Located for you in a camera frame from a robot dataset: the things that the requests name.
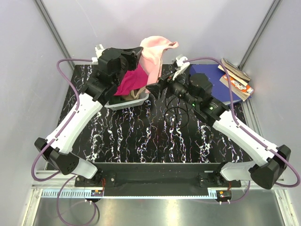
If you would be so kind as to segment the light pink baseball cap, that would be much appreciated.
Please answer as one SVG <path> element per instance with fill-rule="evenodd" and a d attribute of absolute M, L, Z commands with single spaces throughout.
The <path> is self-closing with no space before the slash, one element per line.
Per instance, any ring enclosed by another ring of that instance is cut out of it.
<path fill-rule="evenodd" d="M 162 36 L 150 36 L 143 39 L 140 46 L 143 47 L 140 65 L 148 75 L 146 84 L 157 83 L 161 76 L 164 52 L 177 48 L 179 44 Z"/>

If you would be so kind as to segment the magenta baseball cap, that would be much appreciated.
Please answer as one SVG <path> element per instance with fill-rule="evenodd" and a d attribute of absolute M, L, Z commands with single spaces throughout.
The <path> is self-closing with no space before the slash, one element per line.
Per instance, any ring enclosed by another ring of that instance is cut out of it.
<path fill-rule="evenodd" d="M 127 71 L 114 96 L 127 96 L 130 91 L 145 87 L 148 75 L 141 65 L 133 71 Z"/>

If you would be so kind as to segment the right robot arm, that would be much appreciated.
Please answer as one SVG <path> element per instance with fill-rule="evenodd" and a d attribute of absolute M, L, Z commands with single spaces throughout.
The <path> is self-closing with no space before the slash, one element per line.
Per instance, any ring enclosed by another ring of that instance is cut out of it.
<path fill-rule="evenodd" d="M 156 99 L 166 90 L 167 96 L 191 105 L 197 119 L 226 135 L 251 157 L 248 162 L 221 163 L 213 172 L 216 185 L 247 180 L 271 189 L 286 169 L 291 150 L 267 141 L 237 119 L 228 106 L 212 96 L 213 85 L 205 74 L 193 74 L 186 83 L 167 75 L 146 88 Z"/>

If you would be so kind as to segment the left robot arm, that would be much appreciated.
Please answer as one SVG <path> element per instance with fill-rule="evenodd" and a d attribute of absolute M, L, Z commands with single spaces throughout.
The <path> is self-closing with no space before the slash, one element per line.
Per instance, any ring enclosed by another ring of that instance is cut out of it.
<path fill-rule="evenodd" d="M 63 175 L 75 174 L 85 178 L 91 186 L 100 184 L 102 178 L 97 167 L 72 153 L 77 137 L 117 92 L 125 74 L 138 67 L 143 48 L 130 49 L 95 48 L 96 57 L 89 60 L 93 64 L 92 72 L 77 91 L 73 84 L 76 103 L 57 128 L 46 138 L 37 138 L 34 145 L 39 151 L 34 160 L 43 158 Z"/>

